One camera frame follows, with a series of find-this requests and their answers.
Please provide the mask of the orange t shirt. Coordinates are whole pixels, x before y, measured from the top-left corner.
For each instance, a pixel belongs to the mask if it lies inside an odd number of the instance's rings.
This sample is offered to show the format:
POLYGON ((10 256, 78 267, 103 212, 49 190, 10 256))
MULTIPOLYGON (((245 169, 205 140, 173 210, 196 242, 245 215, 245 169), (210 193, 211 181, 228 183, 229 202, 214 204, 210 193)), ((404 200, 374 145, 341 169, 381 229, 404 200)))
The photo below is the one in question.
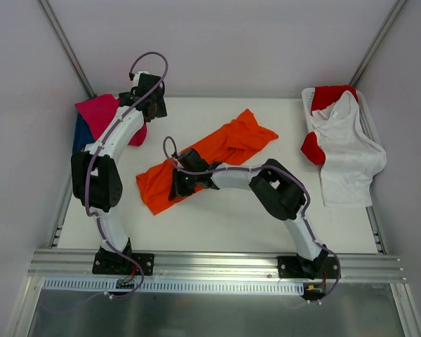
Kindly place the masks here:
MULTIPOLYGON (((209 164, 221 161, 242 165, 278 137, 274 131, 259 125, 250 110, 245 110, 190 147, 209 164)), ((173 183, 173 166, 167 160, 137 175, 136 183, 143 203, 153 215, 183 200, 168 199, 173 183)))

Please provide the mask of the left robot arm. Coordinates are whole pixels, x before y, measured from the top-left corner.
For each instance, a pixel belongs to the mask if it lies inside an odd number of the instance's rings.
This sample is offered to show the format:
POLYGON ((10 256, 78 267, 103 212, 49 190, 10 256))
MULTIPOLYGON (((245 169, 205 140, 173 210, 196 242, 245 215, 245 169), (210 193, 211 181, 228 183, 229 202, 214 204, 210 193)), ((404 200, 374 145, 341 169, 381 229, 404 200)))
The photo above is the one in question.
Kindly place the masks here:
POLYGON ((73 195, 95 220, 101 238, 92 269, 97 275, 138 271, 132 261, 131 241, 116 208, 123 194, 117 162, 139 130, 167 115, 163 77, 138 72, 130 78, 133 86, 120 93, 109 126, 93 144, 71 156, 73 195))

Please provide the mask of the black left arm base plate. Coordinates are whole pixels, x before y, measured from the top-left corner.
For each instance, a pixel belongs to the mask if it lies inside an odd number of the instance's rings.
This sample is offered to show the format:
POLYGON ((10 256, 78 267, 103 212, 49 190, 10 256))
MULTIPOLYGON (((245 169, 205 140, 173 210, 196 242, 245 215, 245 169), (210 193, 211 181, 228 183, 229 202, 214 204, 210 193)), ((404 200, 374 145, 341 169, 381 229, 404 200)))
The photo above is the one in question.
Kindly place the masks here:
MULTIPOLYGON (((131 258, 139 264, 144 275, 152 276, 155 255, 152 253, 132 253, 131 258)), ((95 254, 92 266, 94 275, 130 275, 135 265, 117 253, 100 249, 95 254)))

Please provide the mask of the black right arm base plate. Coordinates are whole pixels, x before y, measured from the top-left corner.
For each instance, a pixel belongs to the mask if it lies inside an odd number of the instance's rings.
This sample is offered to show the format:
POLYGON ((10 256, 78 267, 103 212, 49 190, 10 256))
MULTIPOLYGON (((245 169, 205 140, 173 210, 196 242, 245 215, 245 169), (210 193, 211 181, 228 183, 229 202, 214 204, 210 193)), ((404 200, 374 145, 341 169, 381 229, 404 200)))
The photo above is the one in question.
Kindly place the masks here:
POLYGON ((341 267, 335 257, 307 260, 298 255, 279 256, 277 270, 280 279, 337 279, 341 267))

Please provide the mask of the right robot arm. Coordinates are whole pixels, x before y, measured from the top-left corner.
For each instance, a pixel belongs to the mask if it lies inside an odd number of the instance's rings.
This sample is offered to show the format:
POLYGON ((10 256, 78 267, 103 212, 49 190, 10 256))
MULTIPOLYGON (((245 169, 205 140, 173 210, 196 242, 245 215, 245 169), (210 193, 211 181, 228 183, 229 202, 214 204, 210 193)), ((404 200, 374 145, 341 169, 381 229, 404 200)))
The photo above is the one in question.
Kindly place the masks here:
POLYGON ((295 242, 296 256, 285 269, 296 277, 308 279, 315 279, 324 271, 328 252, 306 218, 309 193, 277 160, 269 159, 256 167, 219 161, 209 164, 192 148, 182 154, 173 153, 169 162, 173 165, 169 200, 191 196, 198 187, 251 191, 269 215, 284 223, 295 242))

